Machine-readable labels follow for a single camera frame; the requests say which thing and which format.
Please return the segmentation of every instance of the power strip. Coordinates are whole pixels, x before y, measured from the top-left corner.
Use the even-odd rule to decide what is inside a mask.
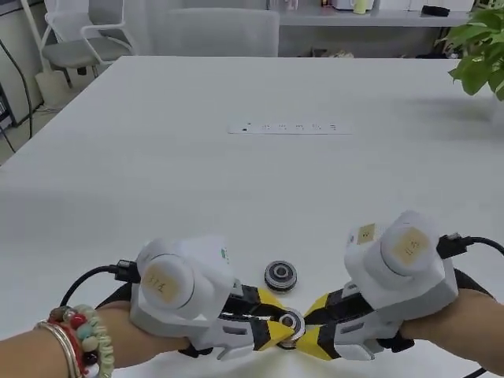
[[[334,123],[235,124],[229,134],[351,135],[350,128]]]

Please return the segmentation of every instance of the shelf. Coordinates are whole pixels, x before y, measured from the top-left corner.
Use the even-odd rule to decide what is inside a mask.
[[[464,24],[467,12],[451,12],[448,17],[423,16],[420,12],[374,9],[367,14],[341,12],[331,8],[301,7],[280,12],[284,26],[390,26],[405,28],[449,28]]]

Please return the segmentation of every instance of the yellow and black striped part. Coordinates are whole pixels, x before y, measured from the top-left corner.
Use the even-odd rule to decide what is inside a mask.
[[[322,325],[344,322],[363,317],[373,311],[360,293],[343,298],[343,289],[322,295],[305,314],[307,325]]]
[[[280,341],[294,335],[294,330],[276,321],[266,321],[251,317],[254,350],[263,351],[274,347]]]
[[[222,312],[275,318],[281,317],[287,312],[284,305],[267,290],[242,285],[242,293],[242,295],[229,295]]]
[[[334,348],[336,323],[312,328],[298,339],[296,349],[321,360],[331,361],[339,358]]]

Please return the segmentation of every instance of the forearm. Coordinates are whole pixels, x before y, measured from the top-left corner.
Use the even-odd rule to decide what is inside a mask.
[[[477,291],[464,291],[463,295],[439,313],[407,321],[402,335],[430,341],[504,376],[504,306]]]
[[[125,308],[105,308],[98,313],[112,339],[116,368],[138,365],[160,353],[187,347],[183,339],[157,339],[132,327]],[[69,376],[63,349],[44,329],[0,341],[0,367],[0,378]]]

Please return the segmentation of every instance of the table surface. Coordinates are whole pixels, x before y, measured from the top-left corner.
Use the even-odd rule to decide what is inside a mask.
[[[348,231],[429,215],[442,233],[504,241],[504,138],[491,96],[452,84],[454,61],[127,57],[0,168],[0,338],[29,329],[82,272],[135,258],[154,237],[228,237],[236,275],[262,286],[285,259],[301,311],[348,281]],[[352,135],[229,135],[253,122],[338,122]],[[504,298],[502,257],[456,258]],[[74,303],[117,285],[85,283]],[[373,362],[271,350],[220,363],[178,354],[118,377],[458,378],[476,366],[427,343]]]

